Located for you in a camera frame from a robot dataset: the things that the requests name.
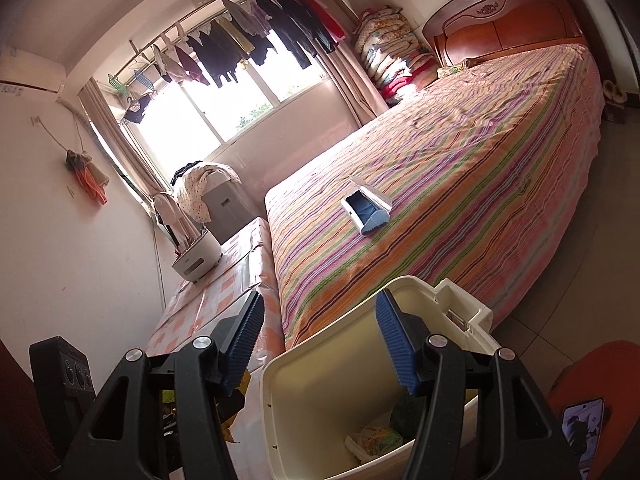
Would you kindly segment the white plastic bag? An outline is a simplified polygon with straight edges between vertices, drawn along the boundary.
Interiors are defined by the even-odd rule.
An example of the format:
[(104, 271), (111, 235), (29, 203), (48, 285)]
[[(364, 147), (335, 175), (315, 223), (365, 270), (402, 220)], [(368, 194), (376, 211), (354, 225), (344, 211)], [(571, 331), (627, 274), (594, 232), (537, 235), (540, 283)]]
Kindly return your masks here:
[(344, 443), (360, 464), (366, 464), (400, 448), (404, 440), (393, 428), (367, 426), (347, 436)]

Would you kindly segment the cream plastic trash bin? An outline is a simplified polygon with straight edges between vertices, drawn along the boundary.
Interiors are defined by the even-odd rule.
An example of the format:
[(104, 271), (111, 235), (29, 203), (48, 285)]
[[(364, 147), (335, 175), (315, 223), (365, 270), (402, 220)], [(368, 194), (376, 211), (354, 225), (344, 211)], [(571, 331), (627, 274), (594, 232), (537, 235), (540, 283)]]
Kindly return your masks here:
[[(401, 310), (461, 349), (494, 354), (494, 314), (452, 281), (431, 286), (414, 276), (386, 284)], [(399, 479), (412, 445), (360, 463), (347, 438), (384, 426), (404, 393), (369, 296), (319, 333), (271, 361), (262, 376), (262, 417), (276, 479)]]

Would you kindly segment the checkered orange white tablecloth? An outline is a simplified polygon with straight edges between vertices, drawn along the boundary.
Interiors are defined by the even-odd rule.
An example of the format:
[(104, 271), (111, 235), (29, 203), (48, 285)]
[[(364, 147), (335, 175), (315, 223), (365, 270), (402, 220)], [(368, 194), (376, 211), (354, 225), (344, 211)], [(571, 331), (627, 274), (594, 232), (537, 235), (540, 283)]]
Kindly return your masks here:
[(182, 282), (146, 345), (148, 356), (176, 351), (240, 312), (251, 292), (264, 298), (265, 319), (247, 365), (245, 405), (230, 431), (229, 452), (240, 479), (271, 477), (262, 423), (260, 386), (266, 365), (284, 352), (281, 308), (269, 224), (256, 218), (222, 244), (217, 266), (197, 283)]

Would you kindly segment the white desk organizer box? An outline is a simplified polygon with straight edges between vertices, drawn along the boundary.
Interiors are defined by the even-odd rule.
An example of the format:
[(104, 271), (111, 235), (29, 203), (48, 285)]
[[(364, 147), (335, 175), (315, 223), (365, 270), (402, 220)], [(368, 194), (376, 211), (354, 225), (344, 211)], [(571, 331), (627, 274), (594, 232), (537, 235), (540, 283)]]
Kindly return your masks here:
[(209, 230), (204, 230), (172, 264), (172, 268), (184, 280), (195, 283), (219, 263), (221, 244)]

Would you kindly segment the white blue box on bed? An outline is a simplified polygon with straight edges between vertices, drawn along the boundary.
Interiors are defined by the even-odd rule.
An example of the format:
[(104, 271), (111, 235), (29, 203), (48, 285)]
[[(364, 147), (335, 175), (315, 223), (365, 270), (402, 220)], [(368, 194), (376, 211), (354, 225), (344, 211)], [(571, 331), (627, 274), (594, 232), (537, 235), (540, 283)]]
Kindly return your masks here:
[(393, 201), (372, 185), (349, 177), (348, 193), (341, 206), (360, 235), (369, 234), (390, 222)]

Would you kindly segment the grey fan heater with cloth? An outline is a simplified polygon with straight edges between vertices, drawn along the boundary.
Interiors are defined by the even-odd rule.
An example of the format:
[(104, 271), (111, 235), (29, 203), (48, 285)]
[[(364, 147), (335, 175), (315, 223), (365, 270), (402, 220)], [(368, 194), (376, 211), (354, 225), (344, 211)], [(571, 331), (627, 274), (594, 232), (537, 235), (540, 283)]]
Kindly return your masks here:
[(170, 184), (186, 215), (221, 243), (262, 216), (262, 210), (228, 165), (189, 162), (175, 172)]

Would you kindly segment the striped colourful bedspread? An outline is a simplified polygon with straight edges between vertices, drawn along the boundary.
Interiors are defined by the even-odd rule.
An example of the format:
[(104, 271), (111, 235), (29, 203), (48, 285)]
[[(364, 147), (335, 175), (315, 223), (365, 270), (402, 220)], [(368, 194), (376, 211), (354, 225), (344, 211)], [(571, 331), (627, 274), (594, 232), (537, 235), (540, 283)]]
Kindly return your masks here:
[[(452, 281), (503, 321), (574, 216), (603, 107), (582, 44), (510, 54), (436, 81), (274, 186), (285, 347), (403, 275)], [(366, 235), (341, 206), (352, 176), (393, 201), (390, 222)]]

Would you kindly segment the smartphone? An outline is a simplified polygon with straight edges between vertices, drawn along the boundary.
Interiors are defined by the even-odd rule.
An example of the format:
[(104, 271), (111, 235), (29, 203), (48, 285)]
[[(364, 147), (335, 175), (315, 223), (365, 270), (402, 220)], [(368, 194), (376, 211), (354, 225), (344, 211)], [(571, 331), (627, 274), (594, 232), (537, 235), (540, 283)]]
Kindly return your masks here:
[(578, 469), (587, 479), (600, 439), (604, 415), (604, 400), (597, 398), (564, 408), (562, 430), (573, 455), (578, 460)]

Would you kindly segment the orange stool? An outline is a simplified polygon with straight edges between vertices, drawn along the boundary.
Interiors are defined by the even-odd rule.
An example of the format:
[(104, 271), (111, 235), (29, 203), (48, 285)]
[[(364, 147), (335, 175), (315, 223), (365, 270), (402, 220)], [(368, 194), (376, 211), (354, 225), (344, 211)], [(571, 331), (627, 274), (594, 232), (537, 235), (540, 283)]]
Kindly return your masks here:
[(572, 405), (603, 400), (603, 425), (591, 479), (639, 477), (639, 346), (611, 341), (568, 366), (547, 396), (561, 418)]

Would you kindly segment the window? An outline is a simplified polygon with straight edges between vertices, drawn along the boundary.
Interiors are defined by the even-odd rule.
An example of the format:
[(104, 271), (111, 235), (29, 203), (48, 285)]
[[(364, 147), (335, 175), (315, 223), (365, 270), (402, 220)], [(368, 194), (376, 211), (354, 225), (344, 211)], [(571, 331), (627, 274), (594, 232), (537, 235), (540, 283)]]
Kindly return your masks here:
[(295, 98), (329, 80), (317, 62), (301, 68), (275, 32), (268, 32), (271, 47), (260, 65), (249, 60), (238, 65), (236, 78), (214, 82), (157, 84), (138, 124), (125, 127), (149, 155), (160, 175), (175, 172), (225, 148), (232, 141)]

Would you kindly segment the pink curtain right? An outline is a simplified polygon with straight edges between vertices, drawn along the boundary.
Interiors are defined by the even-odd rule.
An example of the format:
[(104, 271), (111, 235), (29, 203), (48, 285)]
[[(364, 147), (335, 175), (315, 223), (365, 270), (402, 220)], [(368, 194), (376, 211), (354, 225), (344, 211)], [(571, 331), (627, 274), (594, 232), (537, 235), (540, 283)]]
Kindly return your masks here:
[(317, 40), (312, 43), (319, 63), (328, 73), (358, 128), (388, 110), (388, 105), (346, 41), (339, 41), (329, 53)]

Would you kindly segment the stack of folded quilts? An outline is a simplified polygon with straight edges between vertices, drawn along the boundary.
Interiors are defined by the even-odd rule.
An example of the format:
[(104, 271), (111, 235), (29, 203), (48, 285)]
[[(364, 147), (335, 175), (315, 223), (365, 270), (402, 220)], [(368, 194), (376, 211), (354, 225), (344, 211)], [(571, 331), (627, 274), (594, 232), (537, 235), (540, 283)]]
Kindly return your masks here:
[(432, 48), (393, 6), (359, 15), (354, 49), (372, 84), (388, 106), (424, 90), (438, 79), (440, 64)]

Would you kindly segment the air conditioner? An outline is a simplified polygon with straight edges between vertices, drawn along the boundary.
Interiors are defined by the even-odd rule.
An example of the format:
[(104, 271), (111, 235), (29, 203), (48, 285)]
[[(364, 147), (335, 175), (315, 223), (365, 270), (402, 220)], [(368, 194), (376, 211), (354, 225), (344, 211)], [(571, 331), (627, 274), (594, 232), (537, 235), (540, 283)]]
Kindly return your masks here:
[(57, 96), (66, 71), (62, 64), (14, 47), (1, 48), (1, 91), (22, 96)]

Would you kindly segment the hanging dark clothes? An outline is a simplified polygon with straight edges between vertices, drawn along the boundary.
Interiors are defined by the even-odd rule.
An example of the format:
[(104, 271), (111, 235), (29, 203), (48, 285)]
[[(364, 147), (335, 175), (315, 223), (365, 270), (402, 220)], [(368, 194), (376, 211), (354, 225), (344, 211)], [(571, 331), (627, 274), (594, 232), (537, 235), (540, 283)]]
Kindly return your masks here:
[(317, 62), (312, 43), (317, 40), (326, 53), (343, 40), (343, 29), (316, 0), (219, 0), (222, 9), (209, 21), (192, 30), (180, 23), (175, 35), (160, 35), (139, 51), (131, 66), (108, 77), (108, 82), (125, 100), (126, 110), (118, 120), (137, 124), (157, 84), (214, 82), (235, 79), (239, 64), (249, 60), (260, 65), (271, 47), (268, 32), (275, 32), (301, 68)]

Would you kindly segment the red wooden headboard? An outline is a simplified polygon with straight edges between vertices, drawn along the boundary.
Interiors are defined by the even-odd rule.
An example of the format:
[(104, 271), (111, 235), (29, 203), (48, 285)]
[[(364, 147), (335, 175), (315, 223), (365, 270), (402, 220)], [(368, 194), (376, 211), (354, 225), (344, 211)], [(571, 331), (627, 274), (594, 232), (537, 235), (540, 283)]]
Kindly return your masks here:
[(451, 0), (426, 21), (422, 35), (442, 65), (548, 44), (594, 47), (600, 40), (584, 0)]

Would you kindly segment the orange cloth on wall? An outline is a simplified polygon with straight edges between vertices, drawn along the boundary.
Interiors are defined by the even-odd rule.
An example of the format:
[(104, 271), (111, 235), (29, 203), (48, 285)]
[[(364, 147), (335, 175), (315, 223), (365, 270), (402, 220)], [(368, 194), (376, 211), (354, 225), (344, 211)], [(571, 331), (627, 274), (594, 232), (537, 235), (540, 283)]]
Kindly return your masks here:
[(68, 150), (65, 165), (92, 200), (100, 206), (107, 204), (105, 188), (110, 183), (110, 178), (99, 170), (89, 155)]

